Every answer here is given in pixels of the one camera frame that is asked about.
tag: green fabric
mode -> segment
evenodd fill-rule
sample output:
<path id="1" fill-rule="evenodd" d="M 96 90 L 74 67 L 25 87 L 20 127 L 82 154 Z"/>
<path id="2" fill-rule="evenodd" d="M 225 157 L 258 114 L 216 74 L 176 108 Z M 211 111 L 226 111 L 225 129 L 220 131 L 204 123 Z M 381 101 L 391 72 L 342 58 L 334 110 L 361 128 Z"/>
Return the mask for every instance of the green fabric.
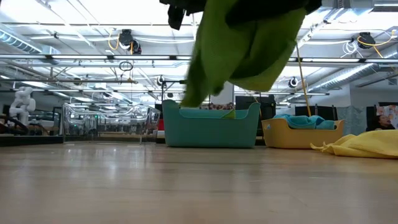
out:
<path id="1" fill-rule="evenodd" d="M 236 1 L 207 0 L 182 105 L 200 105 L 208 95 L 219 94 L 226 81 L 268 91 L 293 52 L 304 8 L 229 27 L 225 17 Z"/>
<path id="2" fill-rule="evenodd" d="M 224 118 L 224 119 L 235 119 L 236 118 L 236 111 L 235 110 L 231 110 L 226 115 L 224 115 L 222 118 Z"/>

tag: white robot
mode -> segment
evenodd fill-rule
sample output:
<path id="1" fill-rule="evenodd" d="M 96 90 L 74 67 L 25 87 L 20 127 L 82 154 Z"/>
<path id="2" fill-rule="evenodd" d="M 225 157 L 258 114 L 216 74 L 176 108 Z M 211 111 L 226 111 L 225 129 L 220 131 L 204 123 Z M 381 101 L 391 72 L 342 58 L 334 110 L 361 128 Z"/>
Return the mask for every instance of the white robot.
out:
<path id="1" fill-rule="evenodd" d="M 36 101 L 30 98 L 32 92 L 31 87 L 20 87 L 15 92 L 15 100 L 9 110 L 9 116 L 15 118 L 19 115 L 19 121 L 25 126 L 29 124 L 29 112 L 36 109 Z"/>

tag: yellow cloth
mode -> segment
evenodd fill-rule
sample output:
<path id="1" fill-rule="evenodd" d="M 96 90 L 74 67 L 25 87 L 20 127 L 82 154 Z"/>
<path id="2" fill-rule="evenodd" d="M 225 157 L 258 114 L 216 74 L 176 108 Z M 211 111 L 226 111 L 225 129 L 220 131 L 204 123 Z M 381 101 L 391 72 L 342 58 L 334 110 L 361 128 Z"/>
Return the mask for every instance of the yellow cloth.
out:
<path id="1" fill-rule="evenodd" d="M 347 135 L 333 144 L 312 149 L 336 156 L 398 159 L 398 130 L 370 131 L 359 136 Z"/>

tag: poster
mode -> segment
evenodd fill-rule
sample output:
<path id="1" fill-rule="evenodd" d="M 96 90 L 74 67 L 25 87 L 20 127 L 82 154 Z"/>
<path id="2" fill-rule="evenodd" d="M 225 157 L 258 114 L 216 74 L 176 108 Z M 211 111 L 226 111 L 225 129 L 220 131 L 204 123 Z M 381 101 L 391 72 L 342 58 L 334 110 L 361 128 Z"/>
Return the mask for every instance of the poster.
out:
<path id="1" fill-rule="evenodd" d="M 398 106 L 378 106 L 377 115 L 384 115 L 390 118 L 391 124 L 398 129 Z"/>

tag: ceiling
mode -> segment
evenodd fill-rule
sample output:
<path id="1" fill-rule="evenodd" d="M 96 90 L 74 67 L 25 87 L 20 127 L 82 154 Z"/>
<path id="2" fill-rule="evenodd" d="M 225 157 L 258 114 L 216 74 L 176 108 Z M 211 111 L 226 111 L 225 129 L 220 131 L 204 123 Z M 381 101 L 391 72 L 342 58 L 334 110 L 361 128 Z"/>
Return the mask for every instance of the ceiling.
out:
<path id="1" fill-rule="evenodd" d="M 117 50 L 112 50 L 107 38 L 116 38 L 121 29 L 131 29 L 132 35 L 141 44 L 143 55 L 190 55 L 196 28 L 202 15 L 202 13 L 196 13 L 193 16 L 185 16 L 181 29 L 173 30 L 167 24 L 168 6 L 159 3 L 159 0 L 112 0 L 106 3 L 101 2 L 101 4 L 98 0 L 49 0 L 48 3 L 52 11 L 40 5 L 36 0 L 2 0 L 0 23 L 27 40 L 31 40 L 33 44 L 51 46 L 61 54 L 128 54 L 129 52 L 120 47 Z M 297 39 L 300 40 L 314 28 L 315 24 L 321 23 L 330 10 L 322 8 L 308 15 Z M 358 50 L 349 52 L 352 54 L 347 54 L 347 50 L 352 50 L 347 47 L 347 41 L 352 37 L 357 37 L 359 32 L 370 32 L 376 43 L 390 40 L 378 47 L 380 51 L 388 49 L 397 42 L 396 39 L 390 39 L 392 30 L 397 29 L 397 20 L 398 13 L 396 12 L 370 12 L 360 16 L 356 16 L 352 11 L 344 12 L 344 14 L 336 16 L 329 24 L 322 24 L 319 29 L 315 29 L 312 38 L 300 48 L 300 56 L 375 57 L 376 51 L 373 48 L 367 50 L 358 48 Z M 90 45 L 81 37 L 88 39 Z M 112 40 L 110 44 L 115 46 L 116 41 Z M 23 54 L 23 52 L 0 43 L 0 54 Z M 183 80 L 185 78 L 188 63 L 180 63 L 178 66 L 175 66 L 175 63 L 173 61 L 156 61 L 152 66 L 153 63 L 150 60 L 140 61 L 137 64 L 142 66 L 134 67 L 131 74 L 130 72 L 123 73 L 118 68 L 112 70 L 107 66 L 72 67 L 66 72 L 61 72 L 64 67 L 53 67 L 53 72 L 61 72 L 57 78 L 81 77 L 92 80 L 114 80 L 116 72 L 119 78 L 123 74 L 125 80 L 132 75 L 139 83 L 137 85 L 109 83 L 106 88 L 110 90 L 159 90 L 160 87 L 156 85 L 156 81 L 161 75 L 166 80 Z M 346 66 L 311 65 L 302 67 L 302 71 L 306 79 L 311 77 L 312 80 L 321 80 Z M 32 67 L 32 69 L 50 76 L 50 67 Z M 271 91 L 295 91 L 289 88 L 287 83 L 292 77 L 298 78 L 299 74 L 300 70 L 297 66 L 286 66 Z M 372 88 L 384 88 L 379 85 L 374 85 Z M 67 84 L 64 87 L 88 88 L 89 86 Z M 170 90 L 179 91 L 183 88 L 183 85 L 176 83 L 170 87 Z M 176 100 L 181 98 L 180 95 L 175 95 L 175 97 Z M 155 99 L 147 97 L 146 100 L 154 101 Z"/>

